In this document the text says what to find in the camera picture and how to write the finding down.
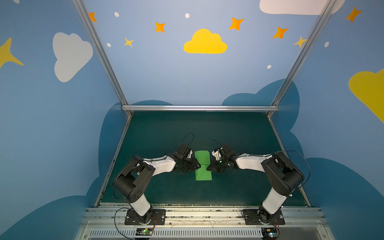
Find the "green square paper sheet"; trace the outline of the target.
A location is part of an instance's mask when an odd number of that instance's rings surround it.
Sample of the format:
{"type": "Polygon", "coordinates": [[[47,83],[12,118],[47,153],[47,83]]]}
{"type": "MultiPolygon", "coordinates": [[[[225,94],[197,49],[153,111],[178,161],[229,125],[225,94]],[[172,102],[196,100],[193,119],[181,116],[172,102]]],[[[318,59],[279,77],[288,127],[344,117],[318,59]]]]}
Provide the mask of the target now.
{"type": "Polygon", "coordinates": [[[196,151],[195,157],[201,167],[195,171],[196,181],[211,181],[212,173],[207,170],[211,164],[210,153],[208,151],[196,151]]]}

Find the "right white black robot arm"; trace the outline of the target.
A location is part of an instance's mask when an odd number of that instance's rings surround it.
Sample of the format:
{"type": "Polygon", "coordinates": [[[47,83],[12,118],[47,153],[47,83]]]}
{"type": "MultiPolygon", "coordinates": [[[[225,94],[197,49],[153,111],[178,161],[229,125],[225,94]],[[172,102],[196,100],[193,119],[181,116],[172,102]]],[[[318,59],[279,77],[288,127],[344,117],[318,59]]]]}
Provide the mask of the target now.
{"type": "Polygon", "coordinates": [[[281,208],[292,192],[304,181],[303,173],[284,154],[251,155],[236,154],[224,144],[211,152],[210,165],[207,170],[223,173],[227,169],[253,170],[266,174],[271,190],[257,209],[244,209],[242,216],[246,225],[285,225],[281,208]]]}

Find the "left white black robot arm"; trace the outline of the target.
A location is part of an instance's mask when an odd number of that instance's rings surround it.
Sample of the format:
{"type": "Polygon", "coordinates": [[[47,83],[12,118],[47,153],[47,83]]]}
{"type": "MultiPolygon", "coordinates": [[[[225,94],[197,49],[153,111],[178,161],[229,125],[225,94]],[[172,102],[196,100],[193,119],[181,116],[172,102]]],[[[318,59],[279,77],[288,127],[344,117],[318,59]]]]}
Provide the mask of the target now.
{"type": "Polygon", "coordinates": [[[171,172],[187,173],[201,168],[194,151],[187,145],[163,157],[146,159],[134,156],[121,170],[114,181],[114,188],[129,203],[130,221],[146,225],[153,218],[153,206],[148,202],[145,191],[156,175],[171,172]]]}

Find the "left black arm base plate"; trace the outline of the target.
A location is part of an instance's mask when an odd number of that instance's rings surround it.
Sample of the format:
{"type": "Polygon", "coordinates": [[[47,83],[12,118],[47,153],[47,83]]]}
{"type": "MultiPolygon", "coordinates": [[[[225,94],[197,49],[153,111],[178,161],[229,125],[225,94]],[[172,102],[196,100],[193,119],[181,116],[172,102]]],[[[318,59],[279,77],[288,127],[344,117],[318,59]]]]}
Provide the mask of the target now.
{"type": "Polygon", "coordinates": [[[164,225],[167,211],[165,209],[150,209],[144,216],[140,216],[133,209],[129,209],[124,224],[134,225],[164,225]]]}

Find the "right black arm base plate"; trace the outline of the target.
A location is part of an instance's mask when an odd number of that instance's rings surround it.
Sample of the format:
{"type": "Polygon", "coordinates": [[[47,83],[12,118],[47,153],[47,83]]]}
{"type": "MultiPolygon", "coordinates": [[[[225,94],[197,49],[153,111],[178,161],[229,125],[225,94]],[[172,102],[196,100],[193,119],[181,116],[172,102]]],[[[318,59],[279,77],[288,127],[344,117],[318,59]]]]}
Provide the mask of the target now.
{"type": "Polygon", "coordinates": [[[285,225],[285,219],[281,210],[273,215],[259,209],[244,209],[241,212],[246,225],[285,225]]]}

